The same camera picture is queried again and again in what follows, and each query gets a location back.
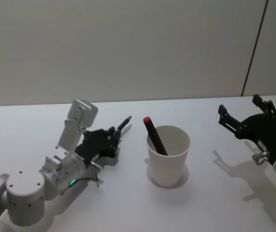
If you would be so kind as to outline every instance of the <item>white paper cup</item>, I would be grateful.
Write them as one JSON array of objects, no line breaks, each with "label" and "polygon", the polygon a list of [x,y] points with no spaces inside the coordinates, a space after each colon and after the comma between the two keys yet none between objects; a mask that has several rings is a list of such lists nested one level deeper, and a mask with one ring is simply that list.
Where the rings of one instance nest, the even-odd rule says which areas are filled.
[{"label": "white paper cup", "polygon": [[168,156],[158,154],[149,136],[146,138],[150,170],[156,183],[163,187],[176,184],[182,175],[191,140],[182,129],[174,126],[156,127]]}]

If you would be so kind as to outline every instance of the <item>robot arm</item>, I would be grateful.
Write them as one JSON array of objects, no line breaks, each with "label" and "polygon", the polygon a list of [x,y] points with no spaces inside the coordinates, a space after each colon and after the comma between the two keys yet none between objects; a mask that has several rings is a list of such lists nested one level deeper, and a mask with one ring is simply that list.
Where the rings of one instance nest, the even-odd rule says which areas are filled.
[{"label": "robot arm", "polygon": [[257,165],[268,161],[276,172],[276,109],[272,101],[263,101],[259,95],[253,97],[253,103],[263,113],[248,117],[242,122],[233,118],[227,109],[220,105],[219,124],[230,130],[238,139],[253,141],[261,150],[261,153],[252,158]]},{"label": "robot arm", "polygon": [[[17,170],[15,174],[0,176],[0,216],[7,209],[10,220],[17,226],[30,226],[44,215],[44,201],[64,194],[79,180],[99,180],[86,177],[90,166],[101,170],[96,161],[101,157],[116,157],[120,132],[129,122],[127,118],[116,130],[86,131],[96,117],[98,109],[84,100],[72,103],[65,128],[52,154],[37,172]],[[80,136],[82,144],[77,147]],[[0,232],[13,232],[0,221]]]}]

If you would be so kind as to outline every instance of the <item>white wall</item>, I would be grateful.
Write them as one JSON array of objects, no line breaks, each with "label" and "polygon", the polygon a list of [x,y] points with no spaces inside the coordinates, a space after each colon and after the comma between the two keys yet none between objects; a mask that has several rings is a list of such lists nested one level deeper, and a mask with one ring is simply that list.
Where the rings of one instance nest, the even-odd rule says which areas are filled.
[{"label": "white wall", "polygon": [[269,0],[244,93],[276,94],[276,0]]},{"label": "white wall", "polygon": [[0,0],[0,105],[240,96],[264,0]]}]

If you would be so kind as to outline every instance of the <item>cup rim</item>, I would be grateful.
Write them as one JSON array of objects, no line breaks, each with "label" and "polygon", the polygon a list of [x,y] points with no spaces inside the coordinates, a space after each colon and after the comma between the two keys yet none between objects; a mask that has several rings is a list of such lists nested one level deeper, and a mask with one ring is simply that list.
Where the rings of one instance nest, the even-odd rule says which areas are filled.
[{"label": "cup rim", "polygon": [[188,136],[188,138],[189,138],[189,146],[188,146],[188,148],[184,152],[182,152],[181,154],[178,154],[178,155],[175,155],[175,156],[164,156],[164,155],[159,154],[157,151],[154,151],[152,148],[149,147],[148,142],[147,142],[148,134],[147,134],[146,139],[145,139],[145,143],[146,143],[147,148],[149,150],[153,151],[153,153],[156,154],[157,156],[164,157],[164,159],[171,159],[173,157],[179,157],[179,156],[184,155],[185,153],[188,153],[189,149],[191,148],[191,144],[192,144],[191,137],[188,135],[188,133],[186,131],[184,131],[182,128],[179,128],[179,127],[176,127],[176,126],[173,126],[173,125],[160,125],[160,126],[157,126],[155,128],[162,127],[162,126],[175,127],[175,128],[180,129],[181,131],[183,131]]}]

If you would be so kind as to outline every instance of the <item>white table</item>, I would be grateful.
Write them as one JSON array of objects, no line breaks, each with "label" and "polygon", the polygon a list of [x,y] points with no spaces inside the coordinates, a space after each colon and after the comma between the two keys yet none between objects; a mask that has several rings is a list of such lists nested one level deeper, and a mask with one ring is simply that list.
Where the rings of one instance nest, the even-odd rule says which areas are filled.
[{"label": "white table", "polygon": [[[237,140],[218,124],[224,104],[240,121],[260,110],[251,97],[96,103],[91,130],[118,125],[132,115],[122,139],[119,162],[106,166],[95,183],[78,183],[64,196],[46,202],[36,225],[18,232],[276,232],[276,174],[251,160],[253,143]],[[264,97],[273,100],[276,96]],[[0,174],[38,170],[57,143],[69,104],[0,107]],[[189,178],[175,189],[162,189],[146,175],[146,129],[175,125],[189,133]],[[214,161],[220,155],[226,170]]]}]

